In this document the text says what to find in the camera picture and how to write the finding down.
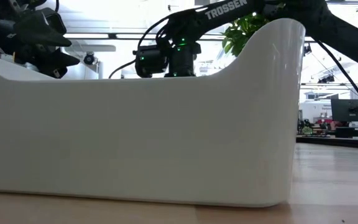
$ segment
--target computer monitor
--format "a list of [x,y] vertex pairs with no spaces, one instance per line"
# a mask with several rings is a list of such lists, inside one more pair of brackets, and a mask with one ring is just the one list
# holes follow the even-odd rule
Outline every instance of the computer monitor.
[[331,99],[334,121],[358,121],[358,100]]

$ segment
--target ceiling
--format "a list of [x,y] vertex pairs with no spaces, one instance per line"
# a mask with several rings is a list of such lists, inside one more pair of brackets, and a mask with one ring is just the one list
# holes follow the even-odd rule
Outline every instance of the ceiling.
[[[198,4],[206,4],[217,0],[60,0],[60,15],[67,27],[68,33],[143,33],[148,27],[162,17],[175,11],[195,7]],[[43,7],[55,7],[55,0],[49,0]],[[358,5],[330,4],[330,10],[336,16],[358,27]],[[212,30],[218,34],[225,27]],[[117,53],[122,54],[123,60],[132,60],[132,50],[135,50],[135,40],[81,40],[76,44],[84,45],[115,45]],[[221,43],[200,42],[203,53],[199,56],[199,67],[209,66],[219,70],[229,64],[233,58],[222,52]],[[316,44],[311,44],[312,54],[304,58],[302,82],[316,83],[319,77],[333,73],[336,82],[342,83],[347,80],[334,66],[333,61]],[[333,50],[337,58],[350,72],[352,78],[358,83],[358,64]]]

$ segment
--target green plant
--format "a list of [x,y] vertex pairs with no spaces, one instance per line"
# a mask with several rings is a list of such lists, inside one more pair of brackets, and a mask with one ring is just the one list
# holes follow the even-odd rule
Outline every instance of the green plant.
[[260,14],[249,14],[231,22],[229,28],[222,33],[225,38],[222,47],[227,54],[231,51],[234,56],[238,56],[252,35],[269,21]]

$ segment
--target wooden table surface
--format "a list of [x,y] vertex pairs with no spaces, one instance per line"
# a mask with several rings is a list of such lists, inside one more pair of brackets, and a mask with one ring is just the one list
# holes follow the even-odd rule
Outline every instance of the wooden table surface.
[[298,144],[288,204],[263,209],[0,194],[0,224],[358,224],[358,149]]

